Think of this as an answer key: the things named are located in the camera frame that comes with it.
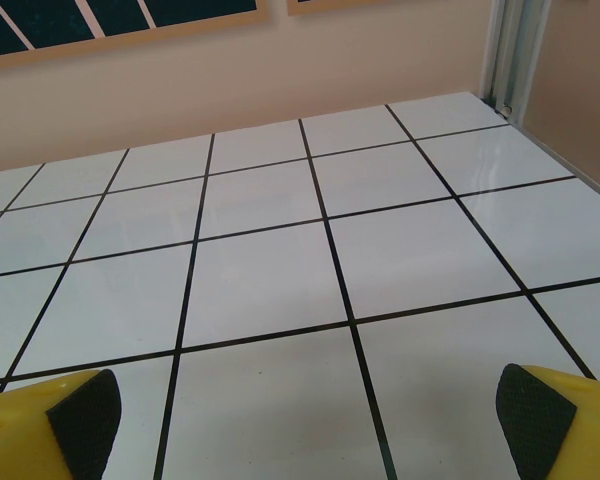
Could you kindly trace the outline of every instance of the black rubber pad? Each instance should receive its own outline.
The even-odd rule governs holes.
[[[521,480],[551,472],[577,407],[519,365],[500,377],[496,410]]]
[[[100,480],[120,424],[122,402],[111,370],[103,370],[47,411],[74,480]]]

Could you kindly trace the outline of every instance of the yellow object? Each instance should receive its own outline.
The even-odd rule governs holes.
[[[105,379],[107,384],[104,387],[101,382],[92,382],[89,388],[83,388],[79,395],[74,395],[80,387],[105,372],[109,378]],[[82,459],[79,458],[76,463],[74,452],[81,449],[83,443],[80,442],[83,439],[75,439],[73,433],[92,434],[94,428],[100,428],[99,424],[88,424],[93,412],[84,411],[84,406],[90,406],[95,401],[95,407],[101,408],[98,400],[102,398],[108,402],[113,420],[107,418],[106,421],[115,422],[115,425],[108,424],[110,429],[114,429],[113,436],[120,418],[117,384],[113,374],[105,372],[75,373],[0,394],[0,480],[72,480],[80,477],[75,472],[76,465],[78,469],[83,467],[80,463]],[[95,417],[95,422],[102,423],[99,415]],[[60,419],[59,426],[53,423],[57,419]],[[71,445],[67,446],[66,442],[63,444],[66,438],[69,438]],[[113,438],[110,439],[106,457],[112,442]]]
[[[548,368],[523,368],[577,407],[547,480],[600,480],[600,382]]]

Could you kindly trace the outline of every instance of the wall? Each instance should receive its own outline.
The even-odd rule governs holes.
[[[461,90],[491,0],[388,1],[0,71],[0,169]]]
[[[600,0],[553,0],[523,127],[600,185]]]

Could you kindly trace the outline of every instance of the tiled floor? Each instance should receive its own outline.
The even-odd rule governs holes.
[[[510,362],[600,379],[600,196],[468,93],[0,173],[0,390],[111,368],[107,479],[513,480]]]

